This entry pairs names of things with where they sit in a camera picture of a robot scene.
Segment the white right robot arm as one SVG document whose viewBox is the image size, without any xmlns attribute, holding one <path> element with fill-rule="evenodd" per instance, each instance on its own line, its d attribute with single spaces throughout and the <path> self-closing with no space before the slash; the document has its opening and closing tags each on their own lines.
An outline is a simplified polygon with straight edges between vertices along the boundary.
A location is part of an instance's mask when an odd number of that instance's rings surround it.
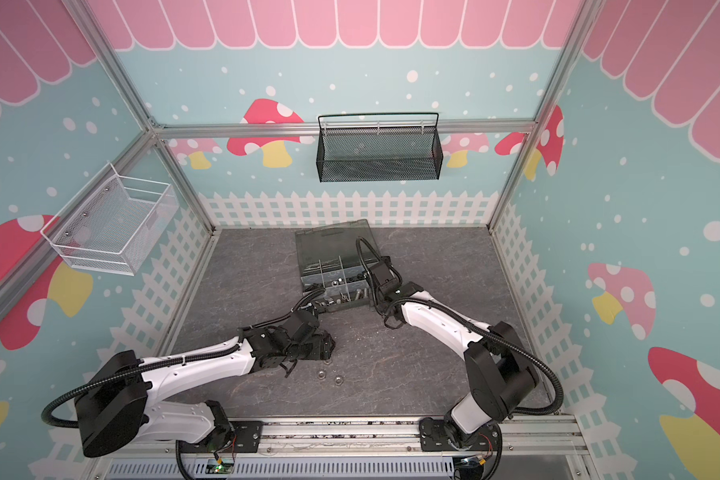
<svg viewBox="0 0 720 480">
<path fill-rule="evenodd" d="M 414 282 L 404 283 L 388 261 L 365 269 L 380 315 L 416 327 L 463 361 L 468 393 L 444 416 L 443 429 L 462 449 L 485 425 L 505 420 L 540 382 L 514 328 L 489 325 L 461 315 Z"/>
</svg>

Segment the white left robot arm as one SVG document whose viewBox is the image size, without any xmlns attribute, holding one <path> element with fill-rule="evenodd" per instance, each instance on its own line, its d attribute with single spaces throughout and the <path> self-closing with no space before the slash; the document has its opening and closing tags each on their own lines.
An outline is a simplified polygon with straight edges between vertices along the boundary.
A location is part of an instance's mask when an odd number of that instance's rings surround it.
<svg viewBox="0 0 720 480">
<path fill-rule="evenodd" d="M 165 357 L 113 356 L 74 398 L 83 453 L 103 457 L 132 443 L 174 442 L 220 451 L 236 440 L 224 407 L 215 400 L 177 403 L 173 396 L 229 377 L 300 361 L 330 359 L 332 336 L 315 314 L 296 310 L 278 325 L 245 327 L 220 344 Z"/>
</svg>

